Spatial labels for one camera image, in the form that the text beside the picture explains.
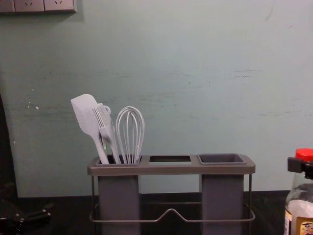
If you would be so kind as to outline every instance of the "whisk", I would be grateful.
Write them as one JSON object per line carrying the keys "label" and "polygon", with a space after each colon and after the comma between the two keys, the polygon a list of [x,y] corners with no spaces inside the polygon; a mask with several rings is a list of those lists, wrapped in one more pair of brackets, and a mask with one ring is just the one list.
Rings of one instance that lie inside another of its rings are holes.
{"label": "whisk", "polygon": [[145,132],[141,112],[132,106],[123,108],[116,118],[115,129],[124,163],[137,164]]}

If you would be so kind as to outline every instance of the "outlet panel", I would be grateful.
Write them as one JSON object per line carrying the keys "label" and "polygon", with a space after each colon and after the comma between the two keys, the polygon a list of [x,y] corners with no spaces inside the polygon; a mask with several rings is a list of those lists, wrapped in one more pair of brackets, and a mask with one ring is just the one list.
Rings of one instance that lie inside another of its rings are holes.
{"label": "outlet panel", "polygon": [[44,0],[14,0],[15,12],[44,12]]}
{"label": "outlet panel", "polygon": [[14,1],[13,0],[0,0],[0,12],[14,12]]}
{"label": "outlet panel", "polygon": [[44,0],[45,11],[76,12],[74,0]]}

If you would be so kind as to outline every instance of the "empty compartment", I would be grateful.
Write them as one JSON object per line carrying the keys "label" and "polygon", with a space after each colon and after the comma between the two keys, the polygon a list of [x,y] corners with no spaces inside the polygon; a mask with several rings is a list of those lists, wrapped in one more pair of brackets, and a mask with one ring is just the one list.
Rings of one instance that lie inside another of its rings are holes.
{"label": "empty compartment", "polygon": [[190,165],[190,156],[151,156],[149,165]]}
{"label": "empty compartment", "polygon": [[202,164],[246,164],[239,154],[199,154]]}

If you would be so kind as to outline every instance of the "metal frame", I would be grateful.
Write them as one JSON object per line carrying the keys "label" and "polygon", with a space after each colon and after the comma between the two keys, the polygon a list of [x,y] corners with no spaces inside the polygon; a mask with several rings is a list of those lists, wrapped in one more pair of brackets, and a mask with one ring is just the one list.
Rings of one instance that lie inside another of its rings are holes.
{"label": "metal frame", "polygon": [[[99,204],[95,205],[95,195],[94,195],[94,177],[91,177],[91,190],[92,190],[92,211],[90,213],[89,219],[94,223],[94,234],[96,234],[96,224],[105,223],[105,224],[126,224],[126,223],[157,223],[159,222],[166,214],[170,212],[174,212],[182,221],[186,223],[249,223],[248,234],[251,235],[251,222],[255,219],[255,214],[252,210],[252,174],[249,174],[249,197],[248,204],[244,204],[249,209],[249,218],[247,219],[221,219],[221,220],[203,220],[196,219],[190,220],[186,219],[182,216],[177,210],[173,208],[169,208],[165,211],[159,218],[154,220],[96,220],[93,218],[94,211],[99,206]],[[195,202],[182,202],[180,204],[196,204]]]}
{"label": "metal frame", "polygon": [[[245,164],[233,162],[227,164],[203,164],[199,155],[143,155],[138,164],[101,164],[99,158],[94,158],[87,167],[90,176],[132,176],[132,175],[248,175],[255,173],[254,162],[246,155],[234,154]],[[158,165],[150,162],[184,162],[188,158],[190,164]]]}

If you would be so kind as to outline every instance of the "black object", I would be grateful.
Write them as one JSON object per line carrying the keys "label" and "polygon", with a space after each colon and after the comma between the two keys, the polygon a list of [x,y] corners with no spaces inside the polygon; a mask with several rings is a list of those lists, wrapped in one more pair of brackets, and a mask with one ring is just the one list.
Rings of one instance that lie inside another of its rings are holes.
{"label": "black object", "polygon": [[13,158],[1,95],[0,130],[0,198],[16,199],[17,190],[15,185]]}
{"label": "black object", "polygon": [[288,171],[295,173],[305,172],[305,178],[313,179],[313,162],[304,162],[298,158],[288,158]]}
{"label": "black object", "polygon": [[50,222],[49,210],[53,204],[48,204],[40,211],[24,213],[9,201],[0,201],[0,235],[21,235],[34,227],[41,227]]}

